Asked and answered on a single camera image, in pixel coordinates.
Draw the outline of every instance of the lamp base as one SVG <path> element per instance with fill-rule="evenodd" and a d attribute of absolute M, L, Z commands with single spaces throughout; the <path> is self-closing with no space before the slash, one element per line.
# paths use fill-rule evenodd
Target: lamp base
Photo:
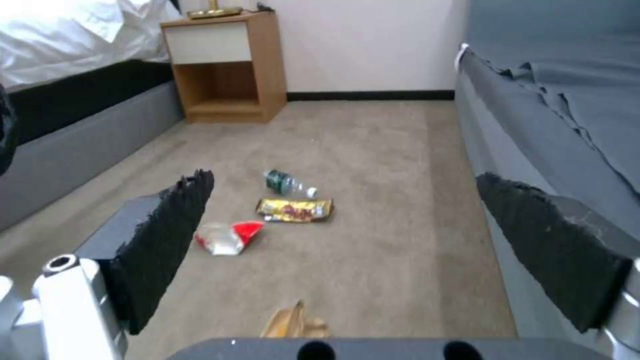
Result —
<path fill-rule="evenodd" d="M 187 12 L 189 19 L 208 19 L 210 17 L 225 17 L 240 15 L 244 9 L 240 6 L 232 6 L 230 8 L 217 8 L 212 10 L 200 10 L 197 12 Z"/>

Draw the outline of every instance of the white bedsheet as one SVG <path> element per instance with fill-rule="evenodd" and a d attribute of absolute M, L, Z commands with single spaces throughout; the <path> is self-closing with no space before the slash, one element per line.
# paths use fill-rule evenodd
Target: white bedsheet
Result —
<path fill-rule="evenodd" d="M 130 59 L 168 61 L 168 0 L 20 0 L 0 11 L 0 83 L 9 91 Z"/>

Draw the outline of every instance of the white drawer front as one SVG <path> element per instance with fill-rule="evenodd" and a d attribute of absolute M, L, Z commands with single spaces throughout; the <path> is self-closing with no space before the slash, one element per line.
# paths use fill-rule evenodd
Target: white drawer front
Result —
<path fill-rule="evenodd" d="M 174 64 L 251 61 L 244 22 L 165 29 Z"/>

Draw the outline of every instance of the banana peel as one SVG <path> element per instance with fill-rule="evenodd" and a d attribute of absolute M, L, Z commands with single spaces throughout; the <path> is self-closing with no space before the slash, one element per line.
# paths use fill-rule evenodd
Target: banana peel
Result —
<path fill-rule="evenodd" d="M 329 326 L 321 318 L 307 318 L 305 303 L 276 311 L 264 328 L 261 338 L 314 338 L 329 336 Z"/>

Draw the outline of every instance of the black bed skirt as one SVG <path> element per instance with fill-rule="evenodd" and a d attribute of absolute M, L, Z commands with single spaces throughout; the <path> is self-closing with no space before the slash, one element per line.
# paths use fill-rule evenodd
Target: black bed skirt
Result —
<path fill-rule="evenodd" d="M 168 63 L 130 60 L 9 94 L 30 142 L 173 79 Z"/>

